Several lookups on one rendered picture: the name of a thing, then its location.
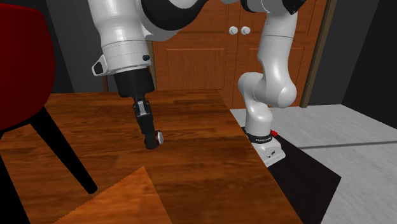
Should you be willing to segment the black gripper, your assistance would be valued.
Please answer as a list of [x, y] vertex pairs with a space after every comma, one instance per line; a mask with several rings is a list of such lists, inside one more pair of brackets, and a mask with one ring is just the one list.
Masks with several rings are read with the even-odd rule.
[[138, 97], [134, 99], [133, 109], [146, 149], [153, 150], [159, 146], [157, 130], [153, 124], [150, 102], [144, 98], [148, 92], [155, 90], [153, 78], [148, 68], [124, 71], [114, 75], [120, 97]]

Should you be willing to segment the wooden table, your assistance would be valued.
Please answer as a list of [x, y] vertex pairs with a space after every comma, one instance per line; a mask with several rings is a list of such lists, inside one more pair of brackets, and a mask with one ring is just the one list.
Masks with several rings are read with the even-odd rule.
[[302, 224], [217, 91], [148, 94], [164, 144], [144, 147], [115, 92], [46, 108], [98, 190], [89, 195], [29, 125], [0, 139], [32, 224]]

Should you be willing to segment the red chair with black legs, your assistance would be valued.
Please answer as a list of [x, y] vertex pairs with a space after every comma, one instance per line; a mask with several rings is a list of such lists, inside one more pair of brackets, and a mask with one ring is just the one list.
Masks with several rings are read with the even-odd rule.
[[97, 185], [45, 108], [55, 79], [53, 43], [43, 14], [0, 3], [0, 139], [31, 125], [89, 194]]

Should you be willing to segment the black robot stand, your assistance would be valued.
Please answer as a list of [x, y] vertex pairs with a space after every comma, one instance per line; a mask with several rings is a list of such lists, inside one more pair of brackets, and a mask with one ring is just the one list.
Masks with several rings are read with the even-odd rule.
[[277, 140], [286, 157], [268, 167], [303, 224], [321, 224], [341, 177], [291, 144], [277, 132], [246, 134], [251, 143]]

